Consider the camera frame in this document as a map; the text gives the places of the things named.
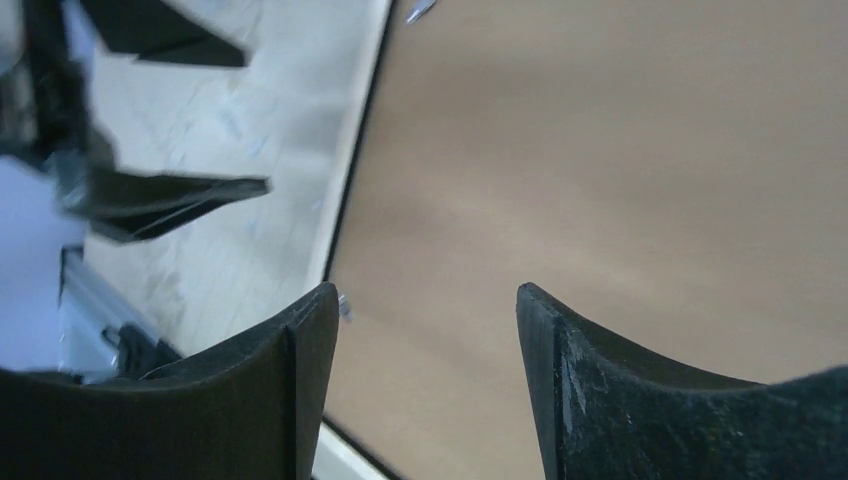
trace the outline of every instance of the stained white surface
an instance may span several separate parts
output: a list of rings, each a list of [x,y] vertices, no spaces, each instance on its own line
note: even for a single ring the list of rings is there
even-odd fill
[[[185,353],[321,280],[388,2],[180,1],[253,52],[243,70],[96,58],[98,122],[120,164],[267,175],[271,194],[143,245],[89,239],[86,259]]]
[[[49,181],[0,156],[0,367],[58,366],[61,250],[84,236],[54,209]]]

